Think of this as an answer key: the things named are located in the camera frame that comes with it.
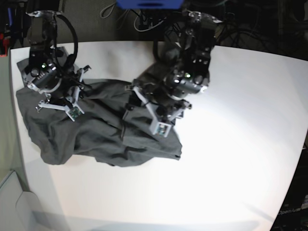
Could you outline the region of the blue box at top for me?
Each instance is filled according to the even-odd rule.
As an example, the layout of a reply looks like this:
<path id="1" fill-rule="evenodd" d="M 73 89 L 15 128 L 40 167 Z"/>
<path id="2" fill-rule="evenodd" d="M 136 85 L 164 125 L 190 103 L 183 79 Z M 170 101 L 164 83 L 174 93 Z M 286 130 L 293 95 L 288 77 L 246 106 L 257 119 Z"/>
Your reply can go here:
<path id="1" fill-rule="evenodd" d="M 117 0 L 122 9 L 178 9 L 184 0 Z"/>

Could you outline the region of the red clamp at table corner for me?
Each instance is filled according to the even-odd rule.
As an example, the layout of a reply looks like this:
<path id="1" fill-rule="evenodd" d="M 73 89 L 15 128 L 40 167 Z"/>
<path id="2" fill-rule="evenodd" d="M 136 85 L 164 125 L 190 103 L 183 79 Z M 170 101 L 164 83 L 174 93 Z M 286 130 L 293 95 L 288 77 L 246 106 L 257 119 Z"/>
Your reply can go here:
<path id="1" fill-rule="evenodd" d="M 0 56 L 6 57 L 10 46 L 10 38 L 6 37 L 4 33 L 0 34 Z"/>

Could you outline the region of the dark grey t-shirt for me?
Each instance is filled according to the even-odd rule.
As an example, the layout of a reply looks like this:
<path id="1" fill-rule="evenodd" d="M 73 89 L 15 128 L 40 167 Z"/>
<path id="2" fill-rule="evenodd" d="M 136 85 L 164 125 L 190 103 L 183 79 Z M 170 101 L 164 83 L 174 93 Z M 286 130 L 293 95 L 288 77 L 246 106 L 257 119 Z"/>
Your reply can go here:
<path id="1" fill-rule="evenodd" d="M 37 113 L 38 93 L 23 88 L 16 93 L 19 110 L 41 159 L 63 165 L 74 155 L 90 156 L 111 166 L 139 166 L 155 158 L 179 160 L 182 145 L 177 133 L 151 133 L 149 111 L 127 90 L 128 83 L 104 79 L 84 92 L 84 114 L 72 121 L 65 113 L 44 109 Z"/>

